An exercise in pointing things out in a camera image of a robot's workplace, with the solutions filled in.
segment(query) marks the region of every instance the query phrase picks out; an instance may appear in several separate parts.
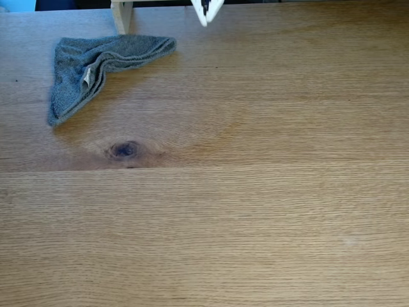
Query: table surface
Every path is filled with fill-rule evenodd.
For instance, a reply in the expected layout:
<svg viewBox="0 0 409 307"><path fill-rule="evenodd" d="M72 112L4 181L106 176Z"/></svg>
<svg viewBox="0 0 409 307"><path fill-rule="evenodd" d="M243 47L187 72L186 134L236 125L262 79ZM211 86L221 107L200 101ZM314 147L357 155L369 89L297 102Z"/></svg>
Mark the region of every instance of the table surface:
<svg viewBox="0 0 409 307"><path fill-rule="evenodd" d="M409 3L138 9L178 50L46 124L62 36L0 16L0 306L409 305Z"/></svg>

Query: cloth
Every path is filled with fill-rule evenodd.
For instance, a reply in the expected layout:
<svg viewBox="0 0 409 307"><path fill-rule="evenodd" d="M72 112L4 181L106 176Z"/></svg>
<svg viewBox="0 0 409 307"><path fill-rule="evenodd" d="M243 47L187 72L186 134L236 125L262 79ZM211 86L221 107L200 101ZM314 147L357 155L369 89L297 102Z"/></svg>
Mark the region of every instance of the cloth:
<svg viewBox="0 0 409 307"><path fill-rule="evenodd" d="M175 49L176 40L169 37L62 38L56 47L49 124L65 122L94 98L105 84L106 72L139 68Z"/></svg>

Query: wooden post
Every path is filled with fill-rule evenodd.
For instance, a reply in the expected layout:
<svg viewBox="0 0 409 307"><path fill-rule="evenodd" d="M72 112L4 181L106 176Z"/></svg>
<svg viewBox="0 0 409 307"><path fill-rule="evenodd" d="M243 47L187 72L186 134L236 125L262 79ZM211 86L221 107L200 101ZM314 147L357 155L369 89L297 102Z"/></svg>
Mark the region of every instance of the wooden post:
<svg viewBox="0 0 409 307"><path fill-rule="evenodd" d="M111 2L112 15L114 16L118 34L128 34L130 16L132 14L133 2Z"/></svg>

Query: towel tag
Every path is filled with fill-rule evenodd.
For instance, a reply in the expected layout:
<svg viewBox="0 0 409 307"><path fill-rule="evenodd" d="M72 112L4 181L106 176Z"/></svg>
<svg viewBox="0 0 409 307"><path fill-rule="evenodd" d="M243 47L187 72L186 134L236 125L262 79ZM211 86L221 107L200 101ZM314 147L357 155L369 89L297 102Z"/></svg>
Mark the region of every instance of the towel tag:
<svg viewBox="0 0 409 307"><path fill-rule="evenodd" d="M87 75L86 75L85 78L84 78L84 81L87 82L88 87L89 87L89 75L90 75L90 74L91 74L91 69L88 68Z"/></svg>

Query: dark background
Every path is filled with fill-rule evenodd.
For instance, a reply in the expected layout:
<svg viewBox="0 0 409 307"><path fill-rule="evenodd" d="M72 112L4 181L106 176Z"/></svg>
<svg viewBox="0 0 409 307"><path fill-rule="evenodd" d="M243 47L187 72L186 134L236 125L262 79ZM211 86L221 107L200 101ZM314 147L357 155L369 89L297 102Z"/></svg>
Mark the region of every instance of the dark background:
<svg viewBox="0 0 409 307"><path fill-rule="evenodd" d="M263 3L263 0L224 0L224 4ZM147 1L134 2L134 7L145 6L187 6L190 0ZM95 8L110 8L111 0L37 0L36 11L54 10L86 10Z"/></svg>

